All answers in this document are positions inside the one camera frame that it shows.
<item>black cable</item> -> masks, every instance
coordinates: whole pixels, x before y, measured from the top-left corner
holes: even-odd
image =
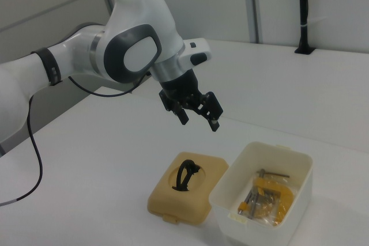
[[[31,189],[26,194],[24,194],[23,196],[20,196],[20,197],[18,197],[16,199],[13,199],[13,200],[10,200],[10,201],[7,201],[7,202],[0,203],[0,207],[1,206],[9,205],[11,203],[18,202],[18,201],[22,200],[23,198],[26,198],[28,195],[30,195],[31,193],[33,193],[37,189],[37,187],[39,186],[39,184],[41,183],[42,173],[43,173],[42,160],[41,160],[40,152],[39,152],[39,149],[37,148],[37,145],[36,145],[36,142],[35,142],[35,138],[33,137],[32,129],[31,129],[31,104],[32,104],[32,99],[33,99],[33,96],[29,100],[29,108],[28,108],[28,116],[27,116],[27,128],[28,128],[29,137],[31,138],[31,141],[32,141],[32,144],[33,144],[33,148],[35,149],[35,152],[36,152],[36,155],[37,155],[37,159],[39,161],[39,168],[40,168],[39,179],[38,179],[37,183],[35,184],[35,186],[33,187],[33,189]]]
[[[145,76],[146,76],[146,74],[144,74],[138,80],[137,84],[134,85],[131,89],[129,89],[129,90],[125,91],[125,92],[122,92],[122,93],[118,93],[118,94],[100,94],[100,93],[91,92],[90,90],[87,90],[87,89],[83,88],[80,84],[78,84],[77,82],[75,82],[75,80],[71,76],[69,76],[68,78],[77,87],[79,87],[83,91],[85,91],[87,93],[90,93],[92,95],[96,95],[96,96],[100,96],[100,97],[116,97],[116,96],[122,96],[122,95],[125,95],[127,93],[132,92],[134,89],[136,89],[141,84],[141,82],[145,78]],[[10,201],[7,201],[7,202],[0,203],[0,207],[1,206],[9,205],[9,204],[12,204],[12,203],[15,203],[15,202],[18,202],[18,201],[26,198],[28,195],[30,195],[31,193],[33,193],[37,189],[37,187],[39,186],[39,184],[41,183],[41,179],[42,179],[42,175],[43,175],[42,160],[41,160],[40,152],[39,152],[39,149],[37,148],[36,141],[35,141],[35,138],[33,137],[32,129],[31,129],[31,104],[32,104],[32,100],[33,100],[33,96],[29,100],[29,108],[28,108],[28,116],[27,116],[27,128],[28,128],[29,137],[31,138],[31,141],[32,141],[33,148],[35,149],[35,152],[36,152],[36,155],[37,155],[37,159],[39,161],[39,168],[40,168],[39,179],[37,180],[37,183],[35,184],[35,186],[30,191],[28,191],[26,194],[24,194],[24,195],[22,195],[22,196],[20,196],[20,197],[18,197],[16,199],[13,199],[13,200],[10,200]]]
[[[71,76],[69,76],[69,80],[72,81],[73,84],[75,84],[77,87],[79,87],[81,90],[83,90],[84,92],[87,92],[89,94],[92,95],[96,95],[96,96],[100,96],[100,97],[117,97],[117,96],[122,96],[125,95],[127,93],[132,92],[134,89],[136,89],[142,82],[142,80],[145,78],[146,74],[144,74],[137,82],[137,84],[135,84],[132,88],[130,88],[129,90],[122,92],[122,93],[118,93],[118,94],[100,94],[100,93],[96,93],[96,92],[91,92],[88,89],[85,89],[83,86],[81,86],[80,84],[78,84]]]

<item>plastic container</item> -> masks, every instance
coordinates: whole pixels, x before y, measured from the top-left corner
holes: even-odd
[[[261,168],[290,175],[298,189],[292,206],[277,226],[267,226],[238,214],[238,206]],[[286,246],[311,198],[312,159],[286,147],[252,142],[235,160],[209,195],[221,231],[249,246]]]

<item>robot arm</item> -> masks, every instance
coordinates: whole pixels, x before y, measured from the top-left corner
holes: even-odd
[[[183,40],[164,0],[115,0],[106,26],[90,25],[61,43],[0,65],[0,142],[24,124],[28,101],[76,74],[131,83],[150,71],[165,108],[182,124],[190,109],[216,131],[223,112],[213,93],[201,94],[192,68],[210,58],[204,39]]]

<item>table surface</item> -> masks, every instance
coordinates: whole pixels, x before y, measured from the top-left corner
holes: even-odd
[[[182,126],[159,99],[88,96],[35,134],[44,177],[29,197],[0,207],[0,244],[234,245],[213,211],[200,226],[172,225],[150,214],[147,200],[178,153],[231,165],[248,143],[260,141],[314,160],[312,199],[291,246],[367,245],[367,153],[229,118],[213,133],[203,118],[188,116]],[[38,174],[26,140],[0,158],[0,202],[27,192]]]
[[[369,54],[208,40],[194,68],[223,116],[369,153]],[[133,94],[158,99],[151,78]]]

